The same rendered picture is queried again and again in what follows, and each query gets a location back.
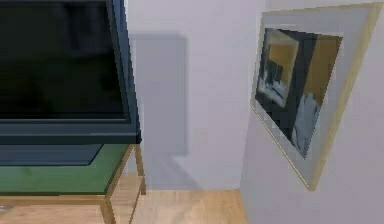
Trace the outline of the black television set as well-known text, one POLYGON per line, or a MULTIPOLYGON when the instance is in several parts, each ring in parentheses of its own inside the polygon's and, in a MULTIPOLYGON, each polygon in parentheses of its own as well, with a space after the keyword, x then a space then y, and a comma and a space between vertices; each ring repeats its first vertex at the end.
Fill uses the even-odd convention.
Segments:
POLYGON ((0 0, 0 166, 140 141, 124 0, 0 0))

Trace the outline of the green-topped wooden table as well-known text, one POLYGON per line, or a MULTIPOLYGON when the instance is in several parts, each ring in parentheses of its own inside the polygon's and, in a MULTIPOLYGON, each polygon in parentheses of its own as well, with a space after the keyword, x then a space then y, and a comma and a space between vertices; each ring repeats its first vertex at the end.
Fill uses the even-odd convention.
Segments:
POLYGON ((85 166, 0 167, 0 206, 97 205, 104 224, 117 224, 112 195, 131 155, 137 173, 129 183, 132 210, 146 193, 141 147, 105 144, 85 166))

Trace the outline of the wood-framed wall picture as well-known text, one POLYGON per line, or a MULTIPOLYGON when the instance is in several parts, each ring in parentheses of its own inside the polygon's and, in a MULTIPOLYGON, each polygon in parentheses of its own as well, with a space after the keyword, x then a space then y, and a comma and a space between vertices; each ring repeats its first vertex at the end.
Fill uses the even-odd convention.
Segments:
POLYGON ((316 189, 384 2, 267 11, 250 105, 316 189))

